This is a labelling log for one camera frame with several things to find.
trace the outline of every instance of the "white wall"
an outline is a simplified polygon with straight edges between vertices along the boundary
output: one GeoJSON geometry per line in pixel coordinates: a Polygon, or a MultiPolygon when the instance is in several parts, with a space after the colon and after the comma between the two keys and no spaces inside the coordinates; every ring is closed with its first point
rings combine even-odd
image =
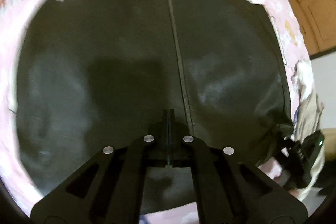
{"type": "Polygon", "coordinates": [[[336,52],[311,61],[315,87],[324,103],[321,128],[336,128],[336,52]]]}

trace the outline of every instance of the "black clamp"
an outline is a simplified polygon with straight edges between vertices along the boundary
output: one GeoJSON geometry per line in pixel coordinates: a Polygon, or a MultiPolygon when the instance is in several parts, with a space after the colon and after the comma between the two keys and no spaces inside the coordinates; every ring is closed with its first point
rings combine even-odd
{"type": "Polygon", "coordinates": [[[275,156],[284,170],[289,172],[289,176],[282,182],[287,190],[295,188],[305,188],[311,182],[310,170],[313,167],[324,142],[321,130],[315,131],[307,136],[303,143],[285,140],[288,156],[280,152],[275,156]]]}

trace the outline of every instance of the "silver screw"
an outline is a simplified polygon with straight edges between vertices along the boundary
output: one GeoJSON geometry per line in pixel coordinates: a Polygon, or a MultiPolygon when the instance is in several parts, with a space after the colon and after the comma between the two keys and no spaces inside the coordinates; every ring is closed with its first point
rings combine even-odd
{"type": "Polygon", "coordinates": [[[186,142],[186,143],[191,143],[191,142],[194,141],[194,138],[193,138],[192,136],[187,135],[187,136],[184,136],[184,137],[183,137],[183,140],[184,140],[184,142],[186,142]]]}
{"type": "Polygon", "coordinates": [[[226,148],[223,149],[223,152],[226,155],[232,155],[235,152],[235,150],[232,147],[227,146],[226,148]]]}
{"type": "Polygon", "coordinates": [[[146,136],[143,137],[143,140],[146,143],[150,143],[150,142],[154,141],[154,137],[152,135],[146,135],[146,136]]]}
{"type": "Polygon", "coordinates": [[[106,146],[103,149],[104,154],[112,154],[114,152],[114,148],[112,146],[106,146]]]}

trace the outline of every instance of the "screw head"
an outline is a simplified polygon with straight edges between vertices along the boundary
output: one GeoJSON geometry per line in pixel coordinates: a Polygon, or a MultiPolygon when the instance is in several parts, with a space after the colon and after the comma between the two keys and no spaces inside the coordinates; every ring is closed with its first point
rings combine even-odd
{"type": "Polygon", "coordinates": [[[143,137],[143,140],[146,143],[150,143],[150,142],[154,141],[154,136],[152,136],[152,135],[146,135],[146,136],[143,137]]]}
{"type": "Polygon", "coordinates": [[[103,148],[104,154],[112,154],[114,152],[114,148],[112,146],[106,146],[103,148]]]}
{"type": "Polygon", "coordinates": [[[183,141],[186,142],[186,143],[191,143],[191,142],[194,141],[194,138],[193,138],[193,136],[187,135],[187,136],[183,137],[183,141]]]}
{"type": "Polygon", "coordinates": [[[227,146],[226,148],[223,149],[223,152],[226,155],[232,155],[235,152],[235,150],[232,147],[227,146]]]}

